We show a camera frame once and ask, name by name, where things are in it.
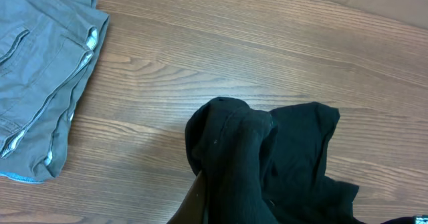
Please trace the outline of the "black shorts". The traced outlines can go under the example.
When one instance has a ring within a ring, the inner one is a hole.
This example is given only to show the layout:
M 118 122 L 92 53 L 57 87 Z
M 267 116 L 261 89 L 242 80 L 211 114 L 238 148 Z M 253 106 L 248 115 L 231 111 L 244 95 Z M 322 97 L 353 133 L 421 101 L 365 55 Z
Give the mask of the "black shorts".
M 205 223 L 355 223 L 354 184 L 326 176 L 340 113 L 311 102 L 261 111 L 218 97 L 187 122 L 189 164 L 207 181 Z

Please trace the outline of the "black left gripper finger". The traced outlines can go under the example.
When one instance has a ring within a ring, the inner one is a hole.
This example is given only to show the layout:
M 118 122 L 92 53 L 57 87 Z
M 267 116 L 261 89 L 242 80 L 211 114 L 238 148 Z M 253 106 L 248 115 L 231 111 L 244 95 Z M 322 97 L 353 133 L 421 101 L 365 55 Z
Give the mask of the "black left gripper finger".
M 206 200 L 206 176 L 203 171 L 200 171 L 168 224 L 203 224 Z

